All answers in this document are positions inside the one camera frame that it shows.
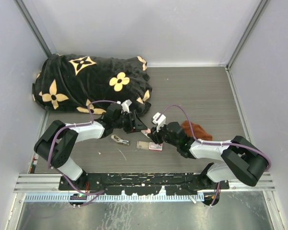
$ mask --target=white wall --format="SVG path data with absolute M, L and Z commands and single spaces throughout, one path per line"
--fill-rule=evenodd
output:
M 12 0 L 0 0 L 0 230 L 25 173 L 44 113 L 31 85 L 46 56 Z
M 256 146 L 288 222 L 288 0 L 271 0 L 232 68 Z
M 260 0 L 24 0 L 52 51 L 227 64 Z

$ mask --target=enclosure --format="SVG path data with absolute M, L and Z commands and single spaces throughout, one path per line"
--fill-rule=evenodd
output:
M 212 207 L 205 201 L 217 196 L 214 187 L 170 196 L 163 187 L 149 196 L 100 195 L 73 208 L 77 192 L 59 189 L 61 174 L 34 146 L 55 120 L 90 116 L 46 112 L 32 98 L 45 60 L 69 54 L 141 56 L 153 88 L 140 117 L 147 127 L 177 104 L 213 141 L 245 137 L 271 159 L 271 169 L 255 187 L 225 180 Z M 186 120 L 177 108 L 165 116 L 167 123 Z M 87 173 L 168 179 L 202 175 L 214 162 L 184 158 L 166 143 L 162 151 L 139 149 L 138 141 L 148 141 L 141 132 L 113 134 L 130 145 L 111 136 L 85 140 L 71 157 Z M 0 1 L 0 229 L 288 229 L 288 1 Z

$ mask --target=black blanket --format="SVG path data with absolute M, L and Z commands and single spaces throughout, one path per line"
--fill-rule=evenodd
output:
M 52 55 L 32 86 L 33 99 L 47 111 L 88 113 L 87 105 L 97 100 L 132 101 L 131 109 L 145 114 L 152 87 L 148 84 L 147 62 L 93 56 Z M 110 103 L 90 105 L 102 114 Z

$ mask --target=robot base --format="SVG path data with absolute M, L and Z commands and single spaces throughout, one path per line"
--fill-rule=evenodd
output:
M 104 190 L 107 195 L 126 195 L 133 193 L 139 196 L 158 194 L 164 186 L 166 194 L 196 195 L 198 190 L 215 189 L 216 183 L 204 185 L 201 176 L 192 172 L 187 173 L 88 173 L 87 184 L 79 188 L 96 192 Z M 228 182 L 220 183 L 222 189 L 229 189 Z M 59 190 L 73 190 L 64 177 L 61 177 Z

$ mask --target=gray wood surface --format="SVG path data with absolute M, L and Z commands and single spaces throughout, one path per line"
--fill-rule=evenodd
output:
M 161 112 L 170 104 L 181 104 L 191 121 L 200 124 L 214 140 L 244 136 L 224 68 L 149 68 L 147 71 L 153 87 L 149 99 L 152 107 L 141 119 L 148 127 L 153 126 L 151 117 L 156 112 Z M 184 114 L 175 107 L 170 108 L 165 115 L 167 122 L 181 123 L 186 120 Z M 88 122 L 90 117 L 79 113 L 51 113 L 47 126 L 57 119 L 65 123 L 81 123 Z M 123 130 L 115 130 L 114 134 L 129 140 L 131 145 L 118 145 L 110 136 L 91 139 L 77 143 L 71 157 L 90 173 L 200 172 L 212 162 L 208 159 L 185 159 L 168 144 L 163 145 L 162 152 L 136 149 L 138 140 L 150 141 L 142 133 L 125 134 Z M 38 160 L 36 172 L 50 172 L 42 158 Z

